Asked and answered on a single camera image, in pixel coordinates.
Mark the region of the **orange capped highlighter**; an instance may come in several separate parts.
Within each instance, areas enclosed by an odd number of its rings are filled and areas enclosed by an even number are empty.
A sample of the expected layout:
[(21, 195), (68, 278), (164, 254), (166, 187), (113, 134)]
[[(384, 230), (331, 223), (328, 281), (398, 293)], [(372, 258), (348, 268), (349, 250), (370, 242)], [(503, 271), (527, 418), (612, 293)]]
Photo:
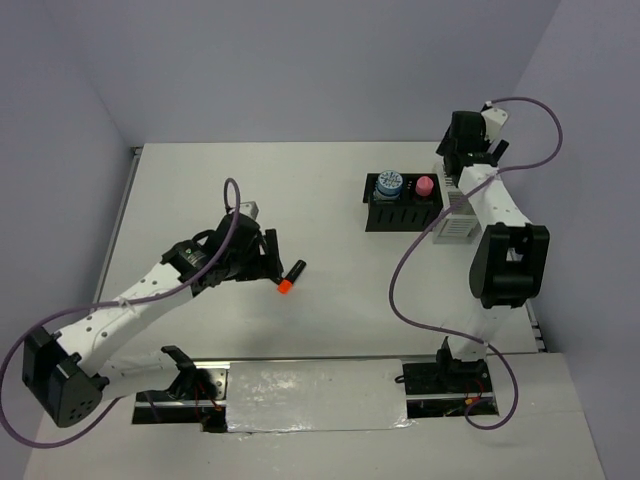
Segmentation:
[(304, 260), (298, 260), (289, 272), (280, 280), (277, 291), (286, 295), (293, 288), (295, 282), (305, 270), (306, 266), (307, 263)]

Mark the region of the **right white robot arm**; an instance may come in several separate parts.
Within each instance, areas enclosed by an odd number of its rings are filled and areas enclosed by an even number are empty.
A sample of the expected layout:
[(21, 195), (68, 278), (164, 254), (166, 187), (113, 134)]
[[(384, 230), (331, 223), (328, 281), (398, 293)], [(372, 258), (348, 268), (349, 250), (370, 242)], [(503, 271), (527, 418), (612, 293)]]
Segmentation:
[(498, 135), (507, 119), (496, 107), (455, 111), (436, 150), (452, 184), (453, 212), (473, 215), (468, 230), (480, 237), (468, 276), (476, 310), (466, 336), (446, 337), (436, 357), (435, 380), (446, 391), (480, 382), (489, 343), (512, 312), (541, 289), (550, 234), (520, 211), (498, 172), (508, 147)]

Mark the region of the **pink glue stick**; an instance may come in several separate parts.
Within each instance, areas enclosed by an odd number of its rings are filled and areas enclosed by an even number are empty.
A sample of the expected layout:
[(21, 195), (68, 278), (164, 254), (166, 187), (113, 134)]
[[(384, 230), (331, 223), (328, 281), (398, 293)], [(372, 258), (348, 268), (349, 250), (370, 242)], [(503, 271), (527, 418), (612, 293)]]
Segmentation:
[(415, 194), (420, 197), (428, 197), (432, 194), (435, 183), (431, 177), (424, 175), (419, 177), (415, 182)]

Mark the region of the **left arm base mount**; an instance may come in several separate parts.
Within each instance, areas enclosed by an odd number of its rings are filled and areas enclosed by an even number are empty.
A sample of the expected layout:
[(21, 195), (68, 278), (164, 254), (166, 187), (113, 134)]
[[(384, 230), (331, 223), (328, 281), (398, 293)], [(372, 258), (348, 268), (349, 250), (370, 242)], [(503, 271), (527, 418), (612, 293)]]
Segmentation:
[(186, 425), (198, 427), (201, 432), (226, 433), (230, 364), (201, 361), (196, 367), (198, 376), (184, 393), (138, 393), (131, 423), (138, 426)]

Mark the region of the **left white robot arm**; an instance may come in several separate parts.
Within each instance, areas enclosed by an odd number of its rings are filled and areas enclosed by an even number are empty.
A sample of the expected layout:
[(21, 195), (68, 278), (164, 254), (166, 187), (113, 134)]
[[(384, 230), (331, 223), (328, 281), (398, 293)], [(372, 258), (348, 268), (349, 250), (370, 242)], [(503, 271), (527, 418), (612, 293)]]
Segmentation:
[(225, 281), (281, 279), (277, 232), (245, 214), (228, 214), (214, 230), (176, 243), (152, 269), (103, 308), (24, 341), (23, 382), (60, 428), (86, 418), (103, 401), (152, 390), (175, 399), (216, 384), (175, 345), (129, 360), (114, 354), (153, 322)]

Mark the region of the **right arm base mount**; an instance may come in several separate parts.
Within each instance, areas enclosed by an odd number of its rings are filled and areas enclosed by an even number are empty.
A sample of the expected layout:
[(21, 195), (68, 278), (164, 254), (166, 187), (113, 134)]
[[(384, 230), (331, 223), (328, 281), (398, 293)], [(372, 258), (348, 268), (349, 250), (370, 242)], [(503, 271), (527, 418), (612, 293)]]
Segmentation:
[(396, 384), (404, 386), (410, 419), (463, 417), (477, 402), (471, 416), (497, 416), (493, 385), (484, 360), (404, 363)]

